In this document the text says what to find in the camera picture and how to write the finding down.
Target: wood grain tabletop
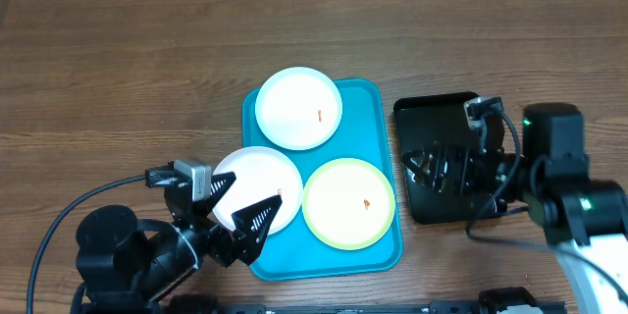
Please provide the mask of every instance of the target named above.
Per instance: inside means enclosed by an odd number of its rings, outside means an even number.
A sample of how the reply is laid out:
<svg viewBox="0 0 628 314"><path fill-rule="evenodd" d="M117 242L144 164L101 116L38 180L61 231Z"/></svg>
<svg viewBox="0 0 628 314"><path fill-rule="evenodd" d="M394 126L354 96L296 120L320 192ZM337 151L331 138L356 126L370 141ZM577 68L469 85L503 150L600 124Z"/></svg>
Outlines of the wood grain tabletop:
<svg viewBox="0 0 628 314"><path fill-rule="evenodd" d="M403 256L386 272L288 282L208 261L176 293L273 306L406 304L523 286L577 312L553 256L473 243L462 223L409 217L392 116L401 97L501 95L519 129L527 104L574 103L592 176L628 186L628 0L10 0L0 30L2 312L24 311L34 253L66 205L171 159L217 165L241 148L244 96L286 67L379 87ZM44 255L37 312L68 313L81 282L75 231L109 204L169 219L162 192L141 185L79 206ZM480 228L544 240L525 215Z"/></svg>

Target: tray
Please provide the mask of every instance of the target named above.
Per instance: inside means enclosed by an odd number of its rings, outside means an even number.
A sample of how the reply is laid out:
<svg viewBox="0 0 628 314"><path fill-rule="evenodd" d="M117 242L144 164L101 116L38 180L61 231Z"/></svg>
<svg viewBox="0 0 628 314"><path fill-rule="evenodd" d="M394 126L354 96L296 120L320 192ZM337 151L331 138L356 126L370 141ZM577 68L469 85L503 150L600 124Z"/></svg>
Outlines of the tray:
<svg viewBox="0 0 628 314"><path fill-rule="evenodd" d="M303 183L325 163L350 157L366 161L381 170L394 190L382 98L377 87L361 78L334 81L342 98L342 119L336 133L322 145L305 150L283 149L271 142L257 125L255 99L259 89L242 103L243 146L267 146L284 153L298 168ZM403 241L397 208L386 234L375 244L360 250L332 248L307 228L302 210L292 222L270 235L262 254L251 264L262 280L278 281L388 270L401 258Z"/></svg>

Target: green light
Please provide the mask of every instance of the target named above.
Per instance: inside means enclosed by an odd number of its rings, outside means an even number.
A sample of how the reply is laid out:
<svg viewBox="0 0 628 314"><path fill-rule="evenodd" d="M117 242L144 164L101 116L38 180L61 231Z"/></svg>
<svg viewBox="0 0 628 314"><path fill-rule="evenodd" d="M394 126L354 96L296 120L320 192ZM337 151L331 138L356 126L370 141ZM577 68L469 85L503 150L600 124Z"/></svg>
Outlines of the green light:
<svg viewBox="0 0 628 314"><path fill-rule="evenodd" d="M593 208L591 201L589 201L589 199L587 198L580 198L580 205L582 206L582 209L585 211L589 211Z"/></svg>

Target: white plate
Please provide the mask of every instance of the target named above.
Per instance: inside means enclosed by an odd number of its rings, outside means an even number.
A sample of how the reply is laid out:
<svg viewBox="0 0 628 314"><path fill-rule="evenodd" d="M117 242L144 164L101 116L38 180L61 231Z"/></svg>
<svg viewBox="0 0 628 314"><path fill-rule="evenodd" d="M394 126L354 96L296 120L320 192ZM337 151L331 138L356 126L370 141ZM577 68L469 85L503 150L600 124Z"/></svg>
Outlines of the white plate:
<svg viewBox="0 0 628 314"><path fill-rule="evenodd" d="M255 117L261 131L276 145L305 150L334 134L342 117L342 100L336 85L323 73L289 68L262 85Z"/></svg>
<svg viewBox="0 0 628 314"><path fill-rule="evenodd" d="M225 158L214 174L235 173L235 183L214 207L214 215L224 227L236 228L232 214L265 198L282 195L282 206L271 224L274 234L296 216L303 201L303 181L296 166L281 152L268 147L242 148Z"/></svg>
<svg viewBox="0 0 628 314"><path fill-rule="evenodd" d="M316 170L305 186L303 215L329 246L356 250L378 241L393 222L394 193L373 165L340 158Z"/></svg>

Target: blue object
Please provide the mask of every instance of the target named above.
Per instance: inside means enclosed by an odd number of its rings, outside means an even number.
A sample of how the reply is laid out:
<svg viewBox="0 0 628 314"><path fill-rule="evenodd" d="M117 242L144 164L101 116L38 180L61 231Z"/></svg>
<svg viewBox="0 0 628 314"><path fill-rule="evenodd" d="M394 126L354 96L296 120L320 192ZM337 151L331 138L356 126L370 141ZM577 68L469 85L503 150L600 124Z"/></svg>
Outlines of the blue object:
<svg viewBox="0 0 628 314"><path fill-rule="evenodd" d="M377 87L361 78L334 81L342 98L342 118L336 133L322 145L305 150L283 149L271 142L257 125L255 99L259 89L242 103L244 147L266 146L284 153L299 170L303 183L325 163L350 157L366 161L388 178L394 190L382 98ZM360 250L338 250L315 237L305 224L302 210L294 220L269 235L262 254L250 266L262 280L277 281L388 270L401 258L403 241L397 208L386 234Z"/></svg>

